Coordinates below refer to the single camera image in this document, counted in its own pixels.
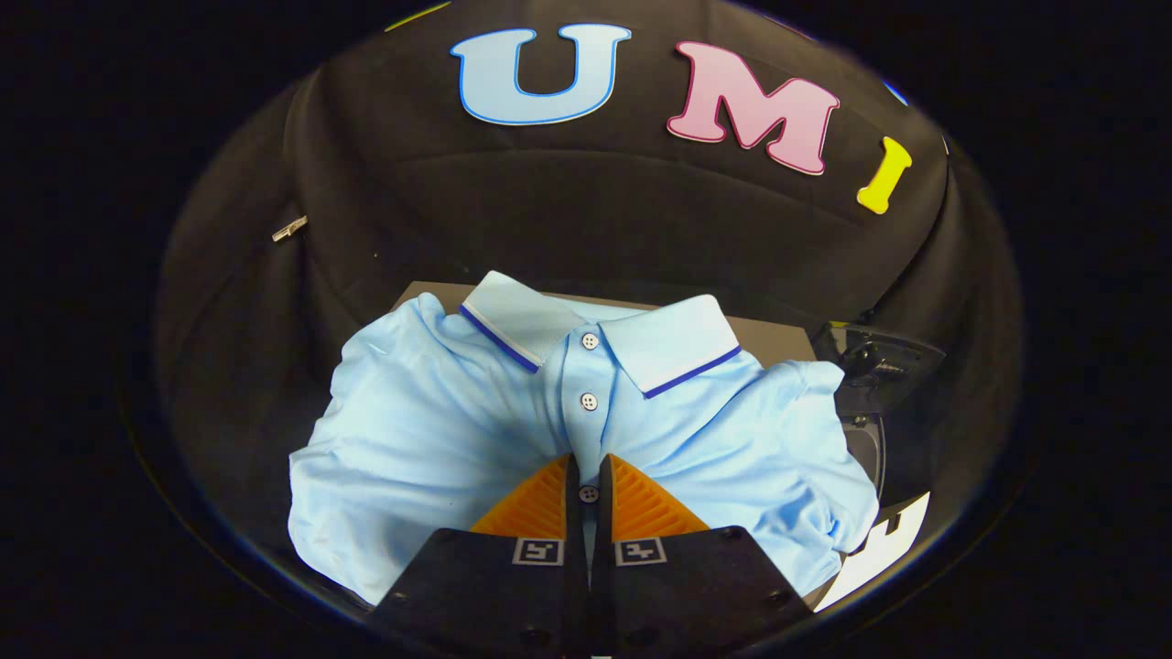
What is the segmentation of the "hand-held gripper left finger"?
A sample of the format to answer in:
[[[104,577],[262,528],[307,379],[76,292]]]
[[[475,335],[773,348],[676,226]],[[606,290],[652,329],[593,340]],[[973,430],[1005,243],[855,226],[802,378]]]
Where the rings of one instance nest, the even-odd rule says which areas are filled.
[[[415,658],[564,658],[582,595],[575,458],[553,458],[468,530],[424,542],[364,627]]]

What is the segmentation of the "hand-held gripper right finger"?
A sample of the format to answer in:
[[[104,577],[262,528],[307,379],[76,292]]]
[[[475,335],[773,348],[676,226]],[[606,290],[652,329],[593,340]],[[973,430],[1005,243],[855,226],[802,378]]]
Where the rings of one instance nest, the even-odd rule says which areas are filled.
[[[745,528],[703,522],[612,454],[599,487],[591,655],[737,655],[813,614]]]

